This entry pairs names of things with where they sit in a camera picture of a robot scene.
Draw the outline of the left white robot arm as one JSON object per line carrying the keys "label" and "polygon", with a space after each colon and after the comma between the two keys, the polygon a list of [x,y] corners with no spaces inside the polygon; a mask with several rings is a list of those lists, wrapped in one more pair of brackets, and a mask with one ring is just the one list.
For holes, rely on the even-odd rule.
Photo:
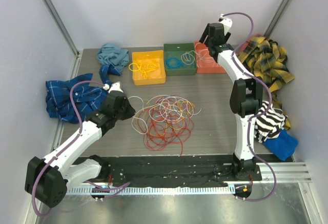
{"label": "left white robot arm", "polygon": [[103,137],[119,120],[133,117],[135,110],[121,90],[109,91],[101,107],[89,114],[60,147],[43,158],[33,157],[27,166],[25,191],[49,208],[56,207],[67,191],[89,179],[108,179],[109,163],[97,155],[74,162],[94,142]]}

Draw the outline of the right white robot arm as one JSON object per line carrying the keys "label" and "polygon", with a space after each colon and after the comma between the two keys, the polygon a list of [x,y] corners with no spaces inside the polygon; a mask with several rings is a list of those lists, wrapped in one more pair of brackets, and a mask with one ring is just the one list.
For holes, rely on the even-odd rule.
{"label": "right white robot arm", "polygon": [[228,44],[231,26],[229,19],[208,23],[199,41],[207,46],[209,55],[224,68],[233,83],[230,108],[236,118],[237,142],[231,173],[236,180],[249,180],[256,171],[254,143],[251,141],[255,127],[252,116],[258,113],[262,104],[263,86],[254,80]]}

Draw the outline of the coral red plastic bin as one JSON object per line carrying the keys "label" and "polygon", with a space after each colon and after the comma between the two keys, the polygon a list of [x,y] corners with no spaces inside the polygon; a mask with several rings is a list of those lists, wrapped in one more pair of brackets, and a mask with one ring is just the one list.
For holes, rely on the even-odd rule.
{"label": "coral red plastic bin", "polygon": [[226,71],[220,66],[213,57],[205,44],[194,42],[196,65],[198,74],[225,74]]}

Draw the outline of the dark blue plaid cloth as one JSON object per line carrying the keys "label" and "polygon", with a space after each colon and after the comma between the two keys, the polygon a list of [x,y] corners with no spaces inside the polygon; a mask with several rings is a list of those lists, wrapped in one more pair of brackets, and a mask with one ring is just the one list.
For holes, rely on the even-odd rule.
{"label": "dark blue plaid cloth", "polygon": [[89,81],[92,77],[92,73],[86,73],[68,81],[46,81],[46,110],[49,117],[58,118],[66,123],[78,124],[79,120],[70,96],[73,96],[81,120],[85,120],[91,112],[97,110],[106,99],[107,94],[102,87],[90,85]]}

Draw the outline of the pink cloth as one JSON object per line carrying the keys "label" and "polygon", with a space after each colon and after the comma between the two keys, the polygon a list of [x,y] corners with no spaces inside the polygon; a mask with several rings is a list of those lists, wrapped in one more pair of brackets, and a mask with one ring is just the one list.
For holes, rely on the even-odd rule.
{"label": "pink cloth", "polygon": [[247,39],[247,41],[243,44],[243,46],[247,47],[249,44],[254,44],[255,42],[258,42],[261,37],[262,37],[261,34],[252,35]]}

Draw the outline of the green plastic bin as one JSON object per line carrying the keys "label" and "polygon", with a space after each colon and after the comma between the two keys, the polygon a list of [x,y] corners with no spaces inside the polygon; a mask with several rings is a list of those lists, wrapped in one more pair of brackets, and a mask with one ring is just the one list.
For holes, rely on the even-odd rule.
{"label": "green plastic bin", "polygon": [[164,44],[166,76],[195,75],[197,70],[193,43]]}

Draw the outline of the yellow plastic bin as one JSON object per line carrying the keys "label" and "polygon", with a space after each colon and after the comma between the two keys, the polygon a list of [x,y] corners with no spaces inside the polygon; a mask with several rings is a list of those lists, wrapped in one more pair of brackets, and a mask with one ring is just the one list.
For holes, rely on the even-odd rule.
{"label": "yellow plastic bin", "polygon": [[163,50],[133,52],[129,64],[134,85],[158,85],[166,82]]}

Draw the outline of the yellow plaid cloth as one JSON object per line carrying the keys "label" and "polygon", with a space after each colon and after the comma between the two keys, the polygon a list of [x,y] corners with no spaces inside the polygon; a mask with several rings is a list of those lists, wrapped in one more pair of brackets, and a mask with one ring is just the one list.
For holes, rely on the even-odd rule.
{"label": "yellow plaid cloth", "polygon": [[284,47],[262,36],[258,42],[249,44],[237,53],[241,63],[267,85],[275,108],[282,109],[277,92],[293,81],[295,76],[287,68],[288,56]]}

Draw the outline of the light blue cloth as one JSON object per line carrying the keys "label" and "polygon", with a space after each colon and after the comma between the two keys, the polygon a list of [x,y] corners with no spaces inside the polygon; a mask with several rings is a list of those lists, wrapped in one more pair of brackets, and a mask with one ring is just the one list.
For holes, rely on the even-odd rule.
{"label": "light blue cloth", "polygon": [[129,63],[129,51],[111,43],[102,45],[96,57],[102,65],[112,64],[117,69],[123,69]]}

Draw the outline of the black white striped cloth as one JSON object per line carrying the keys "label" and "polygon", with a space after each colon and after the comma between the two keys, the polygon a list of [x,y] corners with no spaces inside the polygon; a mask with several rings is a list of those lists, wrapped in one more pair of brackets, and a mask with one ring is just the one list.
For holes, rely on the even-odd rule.
{"label": "black white striped cloth", "polygon": [[257,117],[255,121],[254,138],[259,143],[266,142],[267,139],[275,139],[280,131],[284,129],[287,116],[281,109],[274,108],[271,104],[268,111]]}

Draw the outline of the blue object under cloth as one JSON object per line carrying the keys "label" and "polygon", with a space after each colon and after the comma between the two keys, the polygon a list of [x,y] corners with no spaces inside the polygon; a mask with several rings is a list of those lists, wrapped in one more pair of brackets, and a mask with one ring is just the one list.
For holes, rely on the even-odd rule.
{"label": "blue object under cloth", "polygon": [[263,142],[263,145],[282,161],[286,161],[294,154],[298,144],[298,140],[286,130],[281,130],[277,138],[268,138]]}

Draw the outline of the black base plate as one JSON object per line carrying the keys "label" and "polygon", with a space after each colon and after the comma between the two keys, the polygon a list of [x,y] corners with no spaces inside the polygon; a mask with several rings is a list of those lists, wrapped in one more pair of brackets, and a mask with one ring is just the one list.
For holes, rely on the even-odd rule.
{"label": "black base plate", "polygon": [[106,169],[92,178],[95,183],[126,182],[136,188],[223,187],[230,181],[262,180],[259,166],[238,171],[231,155],[103,157]]}

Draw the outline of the right aluminium frame post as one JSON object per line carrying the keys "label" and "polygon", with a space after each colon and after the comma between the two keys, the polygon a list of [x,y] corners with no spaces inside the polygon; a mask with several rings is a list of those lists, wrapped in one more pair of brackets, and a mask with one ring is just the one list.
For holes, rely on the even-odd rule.
{"label": "right aluminium frame post", "polygon": [[277,10],[274,13],[274,16],[272,17],[267,29],[264,32],[264,36],[270,37],[272,35],[274,29],[276,28],[278,22],[280,21],[281,17],[283,16],[291,1],[292,0],[281,0],[279,6],[277,7]]}

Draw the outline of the aluminium frame post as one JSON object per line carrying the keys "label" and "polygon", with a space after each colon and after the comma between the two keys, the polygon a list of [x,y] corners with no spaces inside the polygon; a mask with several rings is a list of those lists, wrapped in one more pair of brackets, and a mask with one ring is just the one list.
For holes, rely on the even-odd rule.
{"label": "aluminium frame post", "polygon": [[64,25],[64,22],[62,21],[58,11],[56,10],[52,0],[42,0],[48,10],[48,12],[50,13],[50,15],[52,16],[54,22],[56,23],[59,31],[61,32],[62,36],[64,37],[66,43],[68,44],[68,46],[70,47],[70,49],[72,50],[73,54],[75,56],[79,55],[79,50],[77,49],[75,43],[73,42],[73,39],[71,38],[67,28]]}
{"label": "aluminium frame post", "polygon": [[280,21],[281,17],[283,16],[291,1],[292,0],[281,0],[279,6],[277,7],[277,10],[274,13],[274,16],[272,17],[267,29],[264,32],[264,36],[270,37],[272,35],[274,29],[276,28],[278,22]]}

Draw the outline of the left aluminium frame post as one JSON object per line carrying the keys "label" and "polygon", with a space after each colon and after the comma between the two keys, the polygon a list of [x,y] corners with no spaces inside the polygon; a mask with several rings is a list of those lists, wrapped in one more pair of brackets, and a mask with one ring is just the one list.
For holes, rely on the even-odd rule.
{"label": "left aluminium frame post", "polygon": [[70,47],[70,49],[72,50],[73,54],[75,56],[79,55],[79,50],[77,49],[75,43],[73,42],[73,39],[71,38],[67,28],[64,25],[64,22],[62,21],[58,11],[56,10],[52,0],[42,0],[48,10],[48,12],[50,13],[50,15],[52,16],[54,22],[56,23],[59,31],[61,32],[62,36],[64,37],[66,43],[68,44],[68,46]]}

